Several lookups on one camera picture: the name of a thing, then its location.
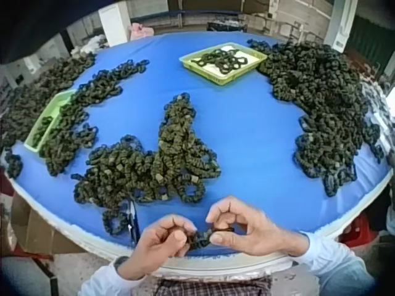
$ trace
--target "round table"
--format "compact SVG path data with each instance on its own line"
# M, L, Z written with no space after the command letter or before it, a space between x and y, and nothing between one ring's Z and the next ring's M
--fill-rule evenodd
M302 134L298 118L303 111L272 95L266 76L253 70L225 86L183 68L181 56L226 42L247 46L248 39L277 41L247 33L172 33L129 42L102 50L96 63L76 80L72 88L86 83L102 69L112 69L128 59L148 59L146 72L120 83L121 95L88 107L89 124L99 128L98 141L111 145L125 134L137 136L146 150L157 150L164 105L173 96L188 92L196 109L193 128L218 155L222 174L205 182L201 203L167 202L136 205L140 231L160 217L176 213L191 219L199 230L209 226L209 207L228 194L261 208L279 226L318 232L334 237L381 192L392 170L380 165L364 144L355 158L357 181L343 186L335 197L326 196L321 179L309 179L293 162L295 139ZM72 173L84 174L90 150L82 149L65 174L51 177L43 159L19 142L14 153L23 160L21 175L12 184L50 224L88 251L114 259L131 252L127 233L112 237L102 225L102 208L81 205L73 199ZM268 266L283 267L289 260L279 254L250 257L208 246L186 258L169 260L158 274L166 276L215 276L248 273Z

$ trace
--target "cardboard box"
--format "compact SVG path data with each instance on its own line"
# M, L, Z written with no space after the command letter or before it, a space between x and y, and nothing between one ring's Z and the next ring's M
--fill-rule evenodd
M12 201L10 222L25 252L46 255L86 252L45 222L17 193Z

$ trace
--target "plaid fabric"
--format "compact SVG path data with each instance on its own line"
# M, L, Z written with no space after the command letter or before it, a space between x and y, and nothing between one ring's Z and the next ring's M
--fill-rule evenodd
M162 279L155 296L270 296L272 277L238 282L184 282Z

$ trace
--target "fingernail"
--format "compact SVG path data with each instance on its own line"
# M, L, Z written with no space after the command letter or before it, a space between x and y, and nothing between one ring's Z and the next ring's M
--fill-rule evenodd
M210 237L210 242L217 245L217 244L221 244L222 243L222 236L218 233L214 233L211 237Z
M184 241L185 237L185 234L181 230L176 230L174 232L174 238L178 241Z

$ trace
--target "person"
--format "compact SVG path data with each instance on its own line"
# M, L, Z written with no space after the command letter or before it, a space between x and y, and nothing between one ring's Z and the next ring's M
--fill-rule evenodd
M375 280L367 273L364 261L355 256L345 245L312 233L299 233L283 229L274 224L264 212L228 196L211 206L206 222L215 229L226 229L239 224L244 235L216 231L210 242L228 247L251 256L264 256L273 252L289 255L299 264L304 264L316 275L320 284L320 295L353 296L365 295L375 288ZM130 295L131 289L140 285L144 278L159 269L170 257L183 257L189 249L187 236L196 231L187 218L169 215L146 228L130 258L120 257L109 266L97 270L84 282L79 295ZM178 289L171 295L270 295L247 290L244 285L231 292L221 286L205 288L202 284L189 286L189 291Z

